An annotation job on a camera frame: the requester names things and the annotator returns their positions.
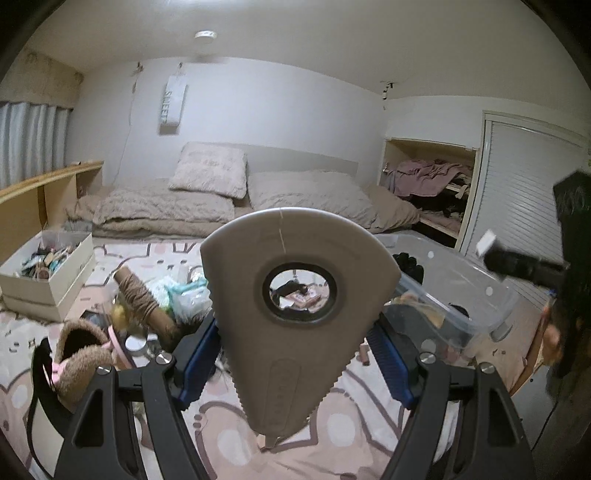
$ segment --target clear plastic container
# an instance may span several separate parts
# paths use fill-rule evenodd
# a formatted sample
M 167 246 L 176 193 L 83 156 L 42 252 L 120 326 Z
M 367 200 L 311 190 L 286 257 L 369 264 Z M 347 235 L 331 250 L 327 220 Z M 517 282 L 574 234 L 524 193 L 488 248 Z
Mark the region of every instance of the clear plastic container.
M 515 290 L 428 238 L 413 233 L 377 238 L 392 254 L 406 252 L 424 268 L 423 285 L 403 274 L 391 305 L 385 308 L 398 331 L 419 350 L 458 364 L 461 353 L 478 336 L 499 341 L 511 330 L 505 321 L 519 298 Z

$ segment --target smoke detector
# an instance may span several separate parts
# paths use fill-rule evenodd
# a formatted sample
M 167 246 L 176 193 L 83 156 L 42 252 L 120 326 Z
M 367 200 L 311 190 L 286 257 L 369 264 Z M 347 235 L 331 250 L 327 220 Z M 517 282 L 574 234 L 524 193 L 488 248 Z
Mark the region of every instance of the smoke detector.
M 195 34 L 195 38 L 204 43 L 211 43 L 217 38 L 217 32 L 214 32 L 213 30 L 201 30 Z

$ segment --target white wall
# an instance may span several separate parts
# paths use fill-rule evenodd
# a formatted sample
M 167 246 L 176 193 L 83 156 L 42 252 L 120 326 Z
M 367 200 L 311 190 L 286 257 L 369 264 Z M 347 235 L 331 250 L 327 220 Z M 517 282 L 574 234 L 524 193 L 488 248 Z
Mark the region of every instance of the white wall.
M 168 77 L 179 58 L 144 60 L 132 109 L 136 63 L 88 73 L 67 139 L 68 163 L 103 160 L 103 178 L 118 181 L 170 176 L 188 141 L 289 148 L 359 163 L 357 180 L 375 181 L 384 123 L 379 95 L 309 70 L 266 61 L 220 59 L 188 63 L 183 119 L 176 135 L 160 135 Z
M 533 103 L 477 96 L 418 96 L 388 101 L 386 137 L 480 148 L 483 111 L 534 118 L 586 137 L 590 132 L 588 119 Z

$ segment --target person's hand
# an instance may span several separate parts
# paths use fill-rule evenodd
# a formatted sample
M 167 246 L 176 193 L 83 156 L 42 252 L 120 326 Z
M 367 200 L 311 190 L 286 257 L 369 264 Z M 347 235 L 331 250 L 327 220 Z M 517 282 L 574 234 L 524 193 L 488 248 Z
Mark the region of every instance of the person's hand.
M 542 311 L 542 322 L 546 325 L 542 338 L 542 357 L 546 365 L 554 365 L 562 358 L 560 347 L 560 331 L 550 321 L 550 305 L 546 304 Z

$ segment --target brown twine roll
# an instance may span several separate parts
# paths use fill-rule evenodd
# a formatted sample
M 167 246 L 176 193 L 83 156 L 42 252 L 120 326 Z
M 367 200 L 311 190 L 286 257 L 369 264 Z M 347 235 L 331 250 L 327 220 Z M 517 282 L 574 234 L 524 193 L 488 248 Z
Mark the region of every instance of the brown twine roll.
M 161 309 L 154 296 L 128 267 L 121 267 L 113 276 L 129 306 L 158 334 L 164 350 L 171 352 L 180 340 L 180 331 L 173 320 Z

